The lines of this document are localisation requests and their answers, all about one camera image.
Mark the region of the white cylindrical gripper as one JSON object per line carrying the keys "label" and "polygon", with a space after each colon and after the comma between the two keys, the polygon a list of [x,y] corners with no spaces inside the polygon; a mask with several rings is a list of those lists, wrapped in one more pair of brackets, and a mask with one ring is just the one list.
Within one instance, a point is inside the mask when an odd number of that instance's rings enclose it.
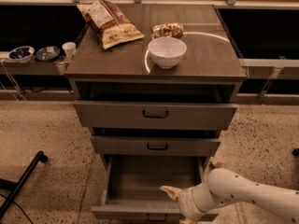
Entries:
{"label": "white cylindrical gripper", "polygon": [[218,198],[209,190],[207,182],[187,189],[180,189],[172,186],[160,186],[172,200],[179,204],[180,212],[185,219],[180,224],[197,224],[208,211],[217,207]]}

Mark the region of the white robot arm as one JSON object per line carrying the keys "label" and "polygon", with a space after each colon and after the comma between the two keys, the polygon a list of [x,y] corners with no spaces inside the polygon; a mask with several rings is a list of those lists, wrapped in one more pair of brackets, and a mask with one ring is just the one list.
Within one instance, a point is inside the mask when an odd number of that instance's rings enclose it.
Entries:
{"label": "white robot arm", "polygon": [[231,203],[252,203],[299,224],[299,193],[250,181],[244,176],[224,168],[209,172],[206,181],[187,189],[161,186],[161,190],[178,202],[180,213],[189,221],[197,221],[209,211]]}

